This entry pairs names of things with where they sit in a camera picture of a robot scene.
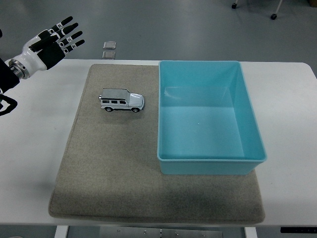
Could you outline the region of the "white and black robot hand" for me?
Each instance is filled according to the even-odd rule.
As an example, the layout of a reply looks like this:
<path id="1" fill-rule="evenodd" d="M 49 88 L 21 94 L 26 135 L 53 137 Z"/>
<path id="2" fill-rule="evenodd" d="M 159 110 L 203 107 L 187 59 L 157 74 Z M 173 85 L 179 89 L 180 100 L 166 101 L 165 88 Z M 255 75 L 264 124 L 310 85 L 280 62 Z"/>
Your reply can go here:
<path id="1" fill-rule="evenodd" d="M 51 69 L 68 53 L 85 43 L 84 40 L 74 41 L 83 32 L 72 33 L 78 27 L 77 22 L 70 24 L 72 20 L 72 16 L 65 18 L 25 44 L 21 63 L 29 73 Z"/>

